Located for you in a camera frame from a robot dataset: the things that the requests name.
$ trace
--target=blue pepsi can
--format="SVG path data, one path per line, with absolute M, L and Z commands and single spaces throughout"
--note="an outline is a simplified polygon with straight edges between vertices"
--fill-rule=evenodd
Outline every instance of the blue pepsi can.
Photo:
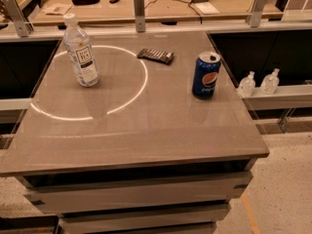
M 214 94 L 220 66 L 220 55 L 217 53 L 203 52 L 198 56 L 192 88 L 196 98 L 210 98 Z

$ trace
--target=plastic bottle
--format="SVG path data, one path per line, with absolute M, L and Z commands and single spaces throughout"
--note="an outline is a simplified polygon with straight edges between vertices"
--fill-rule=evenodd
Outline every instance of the plastic bottle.
M 253 94 L 254 87 L 254 72 L 251 71 L 250 74 L 240 82 L 238 94 L 243 98 L 250 97 Z
M 98 82 L 99 73 L 90 38 L 78 25 L 74 14 L 66 14 L 63 18 L 67 26 L 63 43 L 69 53 L 77 80 L 80 85 L 91 87 Z
M 272 74 L 268 74 L 264 77 L 260 89 L 266 94 L 273 94 L 279 85 L 280 79 L 277 76 L 280 69 L 275 68 Z

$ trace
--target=concrete floor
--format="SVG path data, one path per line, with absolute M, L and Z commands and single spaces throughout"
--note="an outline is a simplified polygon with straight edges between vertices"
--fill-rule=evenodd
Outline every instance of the concrete floor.
M 241 198 L 231 201 L 231 211 L 217 223 L 214 234 L 311 233 L 311 124 L 301 121 L 294 126 L 289 127 L 293 133 L 262 136 L 270 155 L 253 166 L 252 182 Z M 0 150 L 0 159 L 4 153 Z M 41 215 L 23 193 L 14 178 L 0 178 L 1 217 Z

